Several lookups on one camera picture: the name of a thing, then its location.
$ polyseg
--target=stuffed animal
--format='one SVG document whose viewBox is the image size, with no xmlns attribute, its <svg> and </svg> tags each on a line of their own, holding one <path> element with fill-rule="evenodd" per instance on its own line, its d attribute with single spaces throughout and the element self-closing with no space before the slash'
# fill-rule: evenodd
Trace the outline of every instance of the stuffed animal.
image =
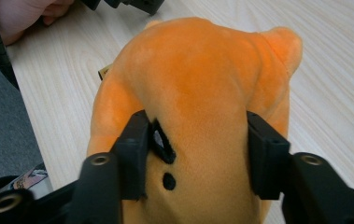
<svg viewBox="0 0 354 224">
<path fill-rule="evenodd" d="M 287 28 L 245 33 L 199 18 L 151 22 L 131 40 L 96 95 L 88 146 L 109 151 L 142 109 L 161 130 L 147 197 L 122 202 L 124 223 L 263 222 L 269 202 L 249 183 L 247 111 L 286 136 L 301 58 Z"/>
</svg>

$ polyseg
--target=white table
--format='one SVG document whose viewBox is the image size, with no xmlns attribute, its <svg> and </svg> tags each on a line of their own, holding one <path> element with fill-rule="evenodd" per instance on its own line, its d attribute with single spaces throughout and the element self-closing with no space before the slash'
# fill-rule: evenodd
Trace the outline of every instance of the white table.
<svg viewBox="0 0 354 224">
<path fill-rule="evenodd" d="M 78 3 L 8 48 L 54 189 L 76 180 L 85 159 L 97 71 L 148 21 L 190 16 L 248 32 L 288 26 L 302 37 L 290 83 L 292 151 L 320 155 L 354 188 L 354 1 L 165 0 L 153 17 L 123 4 L 90 11 Z M 274 203 L 267 222 L 281 220 Z"/>
</svg>

